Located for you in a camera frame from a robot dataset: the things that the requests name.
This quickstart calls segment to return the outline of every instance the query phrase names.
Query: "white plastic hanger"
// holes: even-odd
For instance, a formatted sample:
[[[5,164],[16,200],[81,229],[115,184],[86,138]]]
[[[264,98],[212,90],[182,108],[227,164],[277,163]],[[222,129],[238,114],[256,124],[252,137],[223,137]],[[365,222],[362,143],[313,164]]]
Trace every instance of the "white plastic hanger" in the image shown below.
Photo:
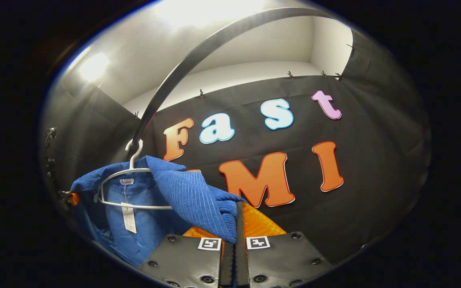
[[[129,141],[129,143],[126,145],[126,151],[129,151],[129,147],[133,140]],[[120,203],[113,203],[113,202],[107,202],[104,200],[104,190],[102,189],[102,186],[111,178],[117,177],[119,175],[123,175],[126,173],[131,173],[131,172],[150,172],[149,168],[134,168],[134,162],[136,158],[140,156],[141,149],[143,148],[143,141],[140,139],[138,142],[138,151],[131,157],[130,163],[129,163],[129,169],[123,170],[117,173],[114,173],[110,175],[108,178],[104,179],[104,181],[100,184],[99,186],[99,191],[97,194],[95,194],[94,197],[94,202],[97,203],[97,201],[103,203],[103,204],[108,204],[108,205],[113,205],[113,206],[120,206],[120,207],[130,207],[130,208],[137,208],[137,209],[156,209],[156,210],[171,210],[172,206],[140,206],[140,205],[133,205],[133,204],[120,204]]]

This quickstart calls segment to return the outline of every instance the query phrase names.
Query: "blue clothing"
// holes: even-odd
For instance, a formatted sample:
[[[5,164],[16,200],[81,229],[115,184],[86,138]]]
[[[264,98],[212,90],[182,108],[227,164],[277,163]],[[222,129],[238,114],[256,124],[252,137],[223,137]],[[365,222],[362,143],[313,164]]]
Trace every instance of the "blue clothing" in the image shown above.
[[[139,267],[166,234],[183,234],[191,226],[236,243],[236,201],[244,200],[207,185],[201,173],[150,156],[135,162],[135,168],[150,168],[152,173],[112,178],[104,184],[104,198],[115,203],[172,206],[173,210],[134,209],[137,234],[126,230],[122,207],[94,203],[93,198],[104,179],[128,168],[129,162],[99,168],[71,187],[82,198],[84,205],[79,208],[90,218],[90,227],[85,229],[112,253]],[[121,179],[134,179],[134,183],[124,186]]]

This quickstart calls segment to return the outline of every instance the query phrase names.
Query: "white label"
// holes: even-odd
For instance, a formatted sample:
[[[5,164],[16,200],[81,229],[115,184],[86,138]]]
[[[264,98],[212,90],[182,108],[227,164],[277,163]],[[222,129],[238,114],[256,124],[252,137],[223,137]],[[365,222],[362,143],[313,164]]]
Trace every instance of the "white label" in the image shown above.
[[[122,184],[122,185],[132,185],[132,184],[134,184],[134,179],[121,179],[120,184]]]
[[[126,226],[126,230],[131,231],[134,234],[136,234],[136,224],[134,221],[134,208],[122,207],[122,214],[124,215],[124,225]]]
[[[200,239],[199,250],[219,251],[222,245],[221,238],[204,238]]]
[[[264,249],[269,248],[269,241],[268,237],[260,236],[260,237],[247,237],[247,249]]]

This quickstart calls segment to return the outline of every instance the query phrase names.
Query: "metal bar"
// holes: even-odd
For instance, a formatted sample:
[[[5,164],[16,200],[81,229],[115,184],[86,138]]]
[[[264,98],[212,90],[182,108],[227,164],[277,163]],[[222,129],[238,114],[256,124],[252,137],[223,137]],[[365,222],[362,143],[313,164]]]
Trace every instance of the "metal bar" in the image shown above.
[[[177,64],[177,66],[165,78],[163,83],[159,86],[158,90],[150,100],[145,113],[141,117],[141,122],[133,137],[133,144],[130,150],[134,150],[138,146],[138,141],[149,126],[152,118],[158,111],[161,104],[174,90],[174,88],[181,82],[181,80],[192,71],[202,60],[208,57],[211,53],[216,51],[223,44],[238,37],[239,35],[254,29],[255,27],[267,24],[280,19],[298,17],[298,16],[322,16],[330,18],[330,15],[325,12],[297,7],[275,8],[259,13],[249,15],[241,20],[232,22],[231,24],[216,31],[213,35],[209,36],[195,47],[188,55]]]

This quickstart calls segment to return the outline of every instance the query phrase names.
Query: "light blue letter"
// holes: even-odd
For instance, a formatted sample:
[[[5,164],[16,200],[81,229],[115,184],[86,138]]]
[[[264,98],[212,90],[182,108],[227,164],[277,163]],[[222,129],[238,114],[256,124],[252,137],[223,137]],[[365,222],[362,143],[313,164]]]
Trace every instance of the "light blue letter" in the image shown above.
[[[269,117],[264,124],[269,129],[286,128],[293,124],[293,114],[289,109],[289,103],[283,99],[268,100],[261,105],[261,113]]]
[[[231,128],[231,119],[225,113],[217,113],[202,121],[205,129],[200,132],[200,142],[211,144],[216,140],[227,141],[234,136],[234,129]]]

